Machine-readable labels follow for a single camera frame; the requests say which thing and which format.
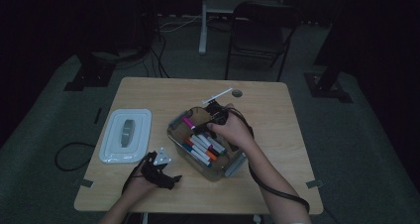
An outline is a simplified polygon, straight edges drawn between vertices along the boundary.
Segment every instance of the basket of markers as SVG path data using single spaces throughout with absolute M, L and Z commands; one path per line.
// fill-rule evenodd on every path
M 178 154 L 210 181 L 233 176 L 247 159 L 241 150 L 207 129 L 208 122 L 217 122 L 211 110 L 214 104 L 213 100 L 206 108 L 182 112 L 167 128 Z

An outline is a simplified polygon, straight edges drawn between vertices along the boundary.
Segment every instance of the black bracket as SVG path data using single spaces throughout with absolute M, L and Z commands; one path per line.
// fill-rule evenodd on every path
M 338 98 L 342 103 L 353 103 L 337 80 L 339 71 L 327 68 L 323 74 L 304 73 L 306 83 L 313 97 Z
M 101 61 L 93 54 L 77 54 L 81 67 L 74 80 L 68 82 L 64 91 L 82 91 L 84 87 L 107 87 L 115 64 Z

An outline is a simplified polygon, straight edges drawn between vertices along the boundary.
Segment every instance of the person's right hand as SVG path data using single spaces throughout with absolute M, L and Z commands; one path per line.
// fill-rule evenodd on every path
M 234 108 L 234 105 L 230 103 L 226 107 Z M 246 147 L 254 146 L 256 144 L 244 122 L 231 113 L 229 113 L 229 117 L 225 125 L 208 123 L 207 128 L 210 131 L 224 137 L 230 144 L 241 149 L 245 149 Z

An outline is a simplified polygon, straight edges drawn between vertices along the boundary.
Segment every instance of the table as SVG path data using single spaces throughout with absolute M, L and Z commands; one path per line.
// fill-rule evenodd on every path
M 172 162 L 164 173 L 170 176 L 182 174 L 182 180 L 173 190 L 157 188 L 137 203 L 132 211 L 268 214 L 247 165 L 233 177 L 208 181 L 176 152 L 175 144 L 166 135 L 168 123 L 178 114 L 194 106 L 203 106 L 202 100 L 230 87 L 241 90 L 243 96 L 236 98 L 228 93 L 217 101 L 222 105 L 234 103 L 244 114 L 268 159 L 310 203 L 310 214 L 323 211 L 318 189 L 306 185 L 315 178 L 284 83 L 126 77 L 121 81 L 106 123 L 117 109 L 149 109 L 153 117 L 149 151 L 165 148 Z M 136 166 L 109 165 L 99 160 L 106 123 L 84 177 L 93 181 L 93 185 L 80 186 L 74 201 L 74 207 L 80 211 L 108 210 L 120 196 L 125 180 Z
M 258 1 L 264 4 L 282 4 L 284 0 L 202 0 L 201 4 L 201 33 L 198 52 L 206 54 L 207 46 L 207 13 L 232 14 L 235 7 L 244 1 Z

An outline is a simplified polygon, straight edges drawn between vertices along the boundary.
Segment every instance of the chair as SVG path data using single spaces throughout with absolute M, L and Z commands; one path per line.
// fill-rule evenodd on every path
M 282 55 L 277 82 L 284 68 L 291 36 L 300 25 L 301 14 L 287 5 L 257 2 L 239 4 L 232 15 L 231 38 L 225 80 L 228 79 L 231 56 L 257 56 L 272 60 L 273 67 Z

